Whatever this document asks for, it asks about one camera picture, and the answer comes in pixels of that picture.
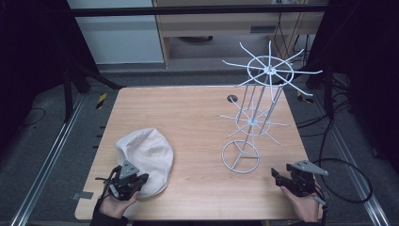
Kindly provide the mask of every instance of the wooden table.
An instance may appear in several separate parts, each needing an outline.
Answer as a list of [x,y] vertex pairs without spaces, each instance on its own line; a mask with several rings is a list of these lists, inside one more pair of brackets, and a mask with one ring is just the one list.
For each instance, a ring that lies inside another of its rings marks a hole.
[[[251,173],[230,171],[221,152],[233,139],[245,138],[237,133],[234,120],[238,108],[227,101],[231,94],[241,103],[245,88],[235,87],[157,87],[122,89],[115,102],[104,136],[95,156],[85,191],[91,200],[81,199],[75,216],[90,219],[103,190],[95,177],[107,177],[118,165],[115,142],[142,128],[156,128],[174,150],[174,162],[168,187],[161,194],[137,202],[126,217],[142,220],[178,219],[287,219],[295,218],[288,200],[275,186],[270,170],[289,176],[286,163],[307,159],[304,147],[284,93],[279,98],[271,121],[290,123],[272,126],[268,136],[256,137],[261,162]],[[263,107],[270,105],[266,91]]]

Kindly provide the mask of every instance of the white cabinet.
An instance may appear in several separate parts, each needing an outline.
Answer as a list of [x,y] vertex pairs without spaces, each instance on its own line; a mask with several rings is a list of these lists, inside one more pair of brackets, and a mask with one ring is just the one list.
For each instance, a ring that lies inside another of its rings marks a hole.
[[[285,4],[327,3],[328,0],[285,0]],[[156,7],[178,6],[234,6],[234,5],[271,5],[276,0],[153,0]],[[281,56],[292,54],[297,35],[316,34],[323,18],[323,12],[284,12],[284,13],[226,13],[193,15],[160,15],[158,26],[164,40],[173,37],[222,36],[264,34],[278,46]],[[164,56],[168,62],[168,46]]]
[[[71,8],[152,7],[151,0],[68,0]],[[154,16],[76,18],[99,68],[164,63]]]

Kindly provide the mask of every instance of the metal rail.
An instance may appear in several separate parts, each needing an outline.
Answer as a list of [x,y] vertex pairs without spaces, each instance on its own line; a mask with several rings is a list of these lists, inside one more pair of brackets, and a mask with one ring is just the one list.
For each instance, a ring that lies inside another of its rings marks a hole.
[[318,12],[328,8],[342,8],[329,4],[294,5],[233,5],[154,8],[73,8],[71,10],[45,9],[44,14],[73,17],[144,16],[175,14],[222,14],[222,13],[266,13],[266,12]]
[[[316,97],[315,102],[319,106],[320,111],[323,114],[325,114],[326,111],[324,110],[324,108],[321,104],[322,101],[321,101],[320,97],[318,95],[315,95],[315,97]],[[332,124],[330,133],[332,134],[334,143],[337,145],[337,149],[338,149],[338,153],[339,153],[340,157],[344,161],[357,167],[358,165],[357,165],[354,157],[350,153],[349,148],[346,146],[345,141],[340,133],[340,130],[337,128],[337,126]],[[359,175],[353,168],[348,168],[348,173],[352,179],[352,182],[353,182],[356,190],[358,191],[359,196],[362,198],[365,198],[367,196],[367,194],[369,193],[367,181],[364,179],[364,177]],[[364,207],[366,208],[366,211],[368,212],[370,219],[372,220],[372,222],[375,226],[390,226],[391,225],[387,219],[387,216],[384,213],[384,210],[382,209],[382,207],[379,204],[375,195],[373,195],[371,197],[371,199],[364,204]]]
[[11,226],[24,226],[32,213],[33,208],[36,205],[36,202],[39,199],[41,191],[44,189],[46,185],[47,179],[52,172],[54,165],[56,164],[56,160],[59,157],[59,154],[64,147],[64,144],[70,134],[71,129],[76,121],[76,118],[82,108],[82,103],[84,101],[85,95],[79,94],[75,103],[75,111],[71,116],[71,119],[64,123],[59,132],[55,143],[53,144],[52,149],[47,155],[46,160],[44,161],[38,175],[36,176],[35,182],[31,186],[28,194],[26,195],[23,203],[18,209],[17,213],[13,217],[11,221]]

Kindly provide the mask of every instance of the white cap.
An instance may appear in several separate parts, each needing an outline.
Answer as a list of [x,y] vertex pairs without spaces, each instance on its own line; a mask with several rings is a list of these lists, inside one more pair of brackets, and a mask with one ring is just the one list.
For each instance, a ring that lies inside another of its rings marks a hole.
[[138,198],[148,198],[162,192],[168,186],[173,164],[173,150],[167,139],[154,128],[134,131],[115,143],[119,150],[119,164],[125,159],[140,169],[138,175],[148,173],[147,183]]

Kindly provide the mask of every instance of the metal wire stand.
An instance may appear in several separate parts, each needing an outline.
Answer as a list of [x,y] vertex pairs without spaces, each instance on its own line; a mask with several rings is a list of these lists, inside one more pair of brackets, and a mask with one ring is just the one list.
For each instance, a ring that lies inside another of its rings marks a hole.
[[[232,137],[238,132],[244,133],[246,139],[236,140],[229,142],[223,148],[222,159],[226,167],[232,171],[238,173],[248,173],[254,171],[260,162],[260,154],[255,146],[255,137],[260,137],[267,135],[277,144],[281,145],[275,138],[270,136],[269,130],[272,125],[286,126],[287,123],[276,123],[270,121],[270,117],[279,101],[279,97],[286,85],[290,85],[294,89],[297,89],[301,93],[307,96],[312,96],[312,94],[307,93],[294,84],[292,81],[294,79],[295,73],[306,73],[306,74],[317,74],[319,72],[297,72],[295,71],[290,61],[302,54],[303,50],[299,53],[291,56],[287,59],[280,59],[271,56],[271,41],[269,42],[269,55],[268,56],[254,56],[247,50],[242,43],[240,43],[241,48],[245,50],[252,59],[247,65],[228,63],[223,60],[224,63],[235,66],[247,68],[248,79],[247,81],[236,85],[236,87],[246,86],[245,94],[241,106],[236,103],[237,98],[235,96],[229,96],[228,100],[233,103],[239,110],[235,117],[219,115],[221,118],[231,119],[235,121],[237,130],[228,135],[227,137]],[[274,83],[282,81],[281,84],[274,85]],[[261,92],[259,96],[255,97],[256,89],[260,87]],[[269,88],[271,105],[269,108],[262,110],[261,103],[262,98],[267,93],[266,88]],[[226,155],[229,152],[237,152],[235,160],[229,162],[226,159]],[[237,166],[243,159],[253,159],[253,166],[248,169],[238,169]]]

